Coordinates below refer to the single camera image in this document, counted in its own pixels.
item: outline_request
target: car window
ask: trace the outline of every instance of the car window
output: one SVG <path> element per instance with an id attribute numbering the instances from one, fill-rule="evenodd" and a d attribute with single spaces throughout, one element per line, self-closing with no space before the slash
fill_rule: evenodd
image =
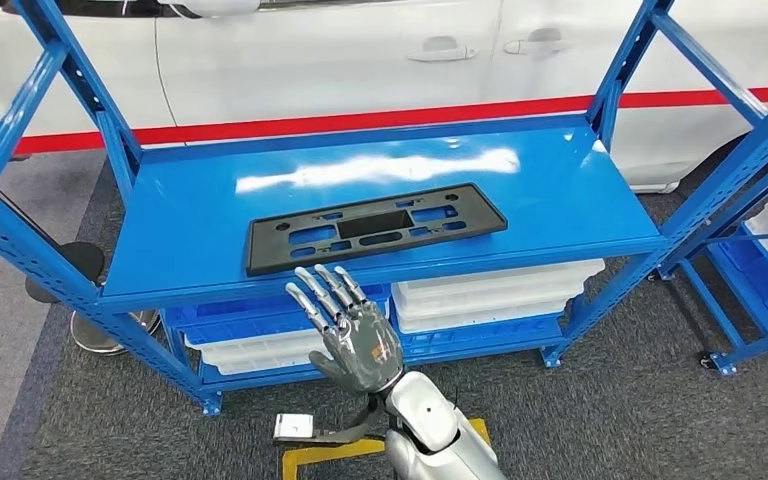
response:
<path id="1" fill-rule="evenodd" d="M 157 0 L 56 0 L 64 15 L 81 17 L 163 17 L 175 16 L 170 8 Z M 16 13 L 13 0 L 0 0 L 0 7 Z"/>
<path id="2" fill-rule="evenodd" d="M 260 10 L 304 8 L 325 5 L 353 5 L 396 0 L 260 0 Z M 157 0 L 56 0 L 64 15 L 82 17 L 187 17 L 199 18 L 184 5 L 164 5 Z M 13 0 L 0 0 L 5 12 L 16 13 Z"/>

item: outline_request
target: white car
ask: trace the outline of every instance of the white car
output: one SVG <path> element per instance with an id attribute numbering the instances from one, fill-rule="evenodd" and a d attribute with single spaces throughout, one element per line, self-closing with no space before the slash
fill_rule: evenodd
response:
<path id="1" fill-rule="evenodd" d="M 59 2 L 147 144 L 581 110 L 641 2 L 163 5 L 169 1 Z M 194 12 L 212 16 L 183 18 Z M 768 102 L 768 0 L 676 0 L 672 12 Z M 39 53 L 22 19 L 0 8 L 0 116 Z M 649 49 L 622 106 L 614 159 L 637 191 L 670 191 L 748 130 L 663 37 Z M 408 112 L 379 113 L 399 110 Z M 332 117 L 342 114 L 360 115 Z M 94 130 L 57 79 L 26 132 L 36 138 L 25 148 L 94 148 L 98 137 L 86 134 Z"/>

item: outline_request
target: blue metal rack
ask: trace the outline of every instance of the blue metal rack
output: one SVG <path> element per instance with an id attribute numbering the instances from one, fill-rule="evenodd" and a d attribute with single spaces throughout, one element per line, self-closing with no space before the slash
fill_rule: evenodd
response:
<path id="1" fill-rule="evenodd" d="M 216 414 L 223 391 L 315 378 L 316 372 L 293 367 L 223 376 L 209 365 L 193 371 L 178 332 L 167 328 L 167 349 L 126 312 L 280 294 L 290 274 L 248 277 L 242 267 L 253 218 L 471 181 L 508 218 L 508 230 L 341 263 L 369 285 L 629 256 L 589 303 L 581 297 L 573 302 L 563 329 L 555 318 L 554 328 L 535 329 L 540 333 L 512 344 L 407 359 L 421 363 L 540 347 L 547 366 L 560 365 L 576 339 L 768 162 L 768 111 L 670 19 L 672 3 L 642 2 L 583 115 L 144 151 L 54 1 L 16 0 L 44 53 L 0 122 L 0 172 L 59 71 L 102 134 L 127 213 L 103 288 L 1 200 L 0 255 L 164 375 L 206 414 Z M 660 230 L 609 155 L 620 95 L 658 31 L 755 127 Z M 547 337 L 547 331 L 555 333 Z"/>

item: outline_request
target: dark gray carpet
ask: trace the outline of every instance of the dark gray carpet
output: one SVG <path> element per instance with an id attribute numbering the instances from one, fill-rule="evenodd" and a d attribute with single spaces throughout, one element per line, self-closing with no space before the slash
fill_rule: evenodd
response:
<path id="1" fill-rule="evenodd" d="M 79 237 L 110 248 L 121 205 L 110 195 L 108 170 L 97 188 L 106 193 L 97 192 L 87 222 L 101 226 Z M 677 194 L 644 198 L 656 218 L 679 202 Z M 712 278 L 711 286 L 745 322 L 722 283 Z M 52 311 L 14 411 L 27 419 L 8 425 L 0 478 L 274 479 L 276 413 L 311 412 L 339 427 L 361 406 L 319 381 L 228 394 L 219 417 L 203 417 L 134 358 L 99 358 L 71 345 L 60 310 Z M 696 363 L 703 348 L 725 346 L 679 277 L 634 289 L 558 369 L 522 352 L 422 370 L 457 396 L 468 417 L 486 419 L 511 479 L 768 479 L 768 356 L 731 378 Z M 380 455 L 300 472 L 305 480 L 392 478 Z"/>

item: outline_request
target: gray glove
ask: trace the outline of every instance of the gray glove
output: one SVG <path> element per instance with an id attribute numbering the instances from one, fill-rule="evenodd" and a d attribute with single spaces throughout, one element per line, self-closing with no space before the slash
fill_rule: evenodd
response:
<path id="1" fill-rule="evenodd" d="M 310 362 L 323 375 L 352 393 L 360 395 L 385 389 L 404 370 L 402 346 L 396 332 L 346 270 L 334 268 L 341 278 L 337 280 L 322 265 L 313 268 L 328 284 L 340 305 L 310 272 L 296 268 L 296 276 L 316 295 L 333 322 L 325 320 L 316 304 L 296 284 L 287 283 L 287 293 L 298 302 L 322 335 L 325 348 L 333 358 L 314 351 L 310 353 Z"/>

